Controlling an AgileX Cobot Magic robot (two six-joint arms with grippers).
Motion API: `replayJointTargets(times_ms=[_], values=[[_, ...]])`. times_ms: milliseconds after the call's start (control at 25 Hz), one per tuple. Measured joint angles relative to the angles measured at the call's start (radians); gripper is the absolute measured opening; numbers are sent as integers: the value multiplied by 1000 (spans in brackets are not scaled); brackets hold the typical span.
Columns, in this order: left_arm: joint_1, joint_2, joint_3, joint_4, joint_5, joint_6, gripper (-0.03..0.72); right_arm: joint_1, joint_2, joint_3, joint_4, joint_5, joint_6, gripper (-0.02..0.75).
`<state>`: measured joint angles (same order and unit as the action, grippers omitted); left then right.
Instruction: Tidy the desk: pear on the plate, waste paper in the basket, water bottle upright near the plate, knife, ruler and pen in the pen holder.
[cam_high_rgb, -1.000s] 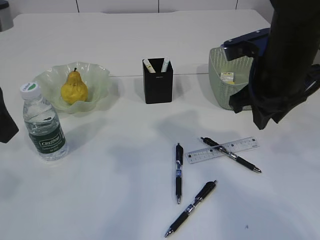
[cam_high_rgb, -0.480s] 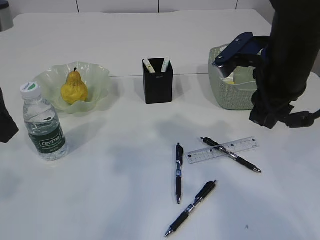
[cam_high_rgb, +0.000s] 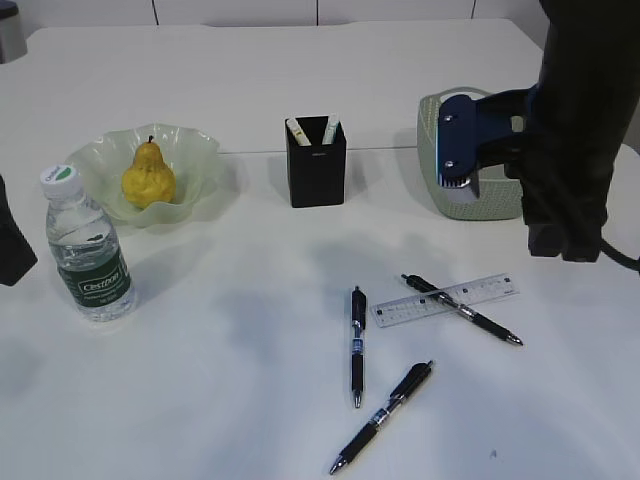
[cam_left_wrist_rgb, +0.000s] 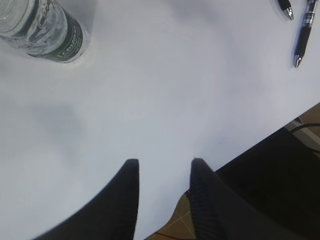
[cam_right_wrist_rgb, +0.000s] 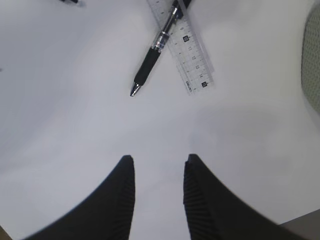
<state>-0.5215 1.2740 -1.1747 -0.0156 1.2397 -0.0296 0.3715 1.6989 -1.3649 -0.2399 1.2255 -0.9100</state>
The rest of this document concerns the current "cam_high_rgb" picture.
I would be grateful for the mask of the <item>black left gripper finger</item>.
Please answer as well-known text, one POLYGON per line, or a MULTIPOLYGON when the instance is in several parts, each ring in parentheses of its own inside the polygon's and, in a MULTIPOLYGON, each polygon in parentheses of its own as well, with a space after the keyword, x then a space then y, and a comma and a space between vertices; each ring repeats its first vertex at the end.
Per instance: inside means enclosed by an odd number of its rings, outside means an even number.
POLYGON ((0 184, 0 277, 2 285, 14 286, 38 259, 13 218, 4 178, 1 178, 0 184))

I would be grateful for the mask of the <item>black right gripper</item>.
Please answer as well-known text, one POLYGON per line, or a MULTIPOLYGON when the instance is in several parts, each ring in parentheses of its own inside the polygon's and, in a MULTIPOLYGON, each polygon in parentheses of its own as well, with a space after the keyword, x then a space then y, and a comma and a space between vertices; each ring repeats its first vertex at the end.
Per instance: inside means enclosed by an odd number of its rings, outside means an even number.
POLYGON ((522 186, 531 256, 598 259, 614 162, 613 148, 589 147, 568 158, 527 145, 506 148, 505 172, 522 186))

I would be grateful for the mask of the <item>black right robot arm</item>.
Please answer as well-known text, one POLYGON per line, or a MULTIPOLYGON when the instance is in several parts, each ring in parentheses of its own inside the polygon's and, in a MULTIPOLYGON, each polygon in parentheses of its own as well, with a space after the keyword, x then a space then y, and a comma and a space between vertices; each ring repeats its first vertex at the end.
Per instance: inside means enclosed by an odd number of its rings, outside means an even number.
POLYGON ((549 18, 530 124, 538 138, 508 171, 523 189, 534 257, 638 260, 602 237, 614 163, 639 102, 639 4, 544 1, 549 18))

